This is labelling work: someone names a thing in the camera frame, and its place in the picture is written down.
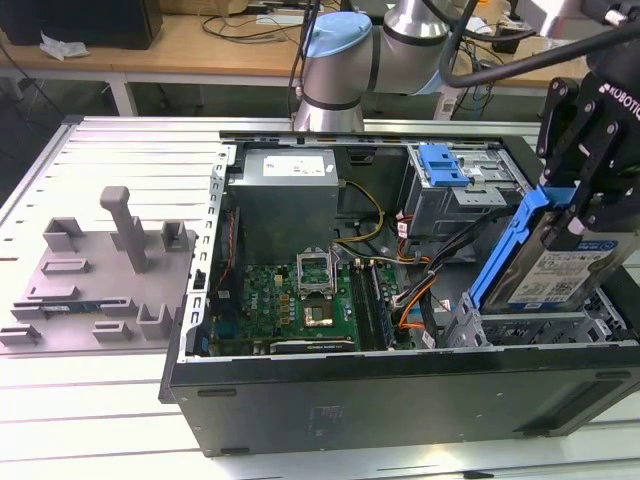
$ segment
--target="yellow wire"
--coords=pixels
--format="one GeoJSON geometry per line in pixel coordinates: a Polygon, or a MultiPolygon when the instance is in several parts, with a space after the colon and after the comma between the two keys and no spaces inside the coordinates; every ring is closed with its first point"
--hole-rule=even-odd
{"type": "Polygon", "coordinates": [[[359,185],[356,182],[351,182],[349,180],[347,180],[346,183],[349,185],[353,185],[362,193],[364,193],[366,197],[369,200],[371,200],[371,203],[373,203],[376,206],[376,208],[378,209],[378,217],[379,217],[378,225],[376,225],[376,229],[373,232],[367,233],[366,235],[360,235],[359,237],[336,238],[335,241],[338,243],[354,243],[354,242],[363,242],[365,240],[369,240],[370,238],[375,237],[380,232],[380,230],[382,230],[382,227],[384,225],[384,211],[382,210],[382,207],[380,206],[378,201],[375,198],[373,198],[373,195],[367,192],[367,190],[362,185],[359,185]]]}

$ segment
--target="black box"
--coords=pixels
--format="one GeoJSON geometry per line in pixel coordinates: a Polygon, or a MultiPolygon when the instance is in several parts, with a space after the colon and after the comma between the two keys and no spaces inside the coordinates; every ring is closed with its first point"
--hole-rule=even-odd
{"type": "Polygon", "coordinates": [[[0,27],[14,45],[38,45],[42,31],[64,42],[145,50],[161,26],[159,0],[0,2],[0,27]]]}

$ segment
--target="ram slot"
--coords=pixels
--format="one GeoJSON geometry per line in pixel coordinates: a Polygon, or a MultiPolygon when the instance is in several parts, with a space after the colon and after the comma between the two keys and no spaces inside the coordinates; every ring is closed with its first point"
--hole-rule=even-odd
{"type": "Polygon", "coordinates": [[[353,311],[358,325],[360,349],[363,351],[384,350],[386,348],[380,322],[376,318],[376,306],[371,301],[369,273],[357,266],[349,267],[353,311]]]}
{"type": "Polygon", "coordinates": [[[375,265],[367,267],[367,278],[369,283],[369,297],[371,304],[375,307],[375,318],[380,324],[382,336],[384,338],[385,347],[393,345],[393,331],[391,330],[391,320],[387,313],[387,306],[384,303],[384,294],[382,292],[382,285],[380,284],[380,276],[378,269],[375,265]]]}

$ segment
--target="blue drive bay latch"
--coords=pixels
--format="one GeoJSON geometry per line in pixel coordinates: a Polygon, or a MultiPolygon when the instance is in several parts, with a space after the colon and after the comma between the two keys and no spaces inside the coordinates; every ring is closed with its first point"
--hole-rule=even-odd
{"type": "Polygon", "coordinates": [[[466,187],[471,183],[460,170],[456,156],[445,145],[421,145],[418,150],[434,187],[466,187]]]}

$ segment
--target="gray plastic peg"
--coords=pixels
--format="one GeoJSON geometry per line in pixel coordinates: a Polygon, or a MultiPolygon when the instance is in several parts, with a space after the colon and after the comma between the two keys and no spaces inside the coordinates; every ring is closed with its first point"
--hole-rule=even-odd
{"type": "Polygon", "coordinates": [[[100,196],[100,205],[108,210],[118,229],[120,242],[127,252],[131,266],[136,273],[143,273],[147,268],[147,256],[144,253],[144,235],[139,235],[131,218],[127,202],[127,187],[105,187],[100,196]]]}

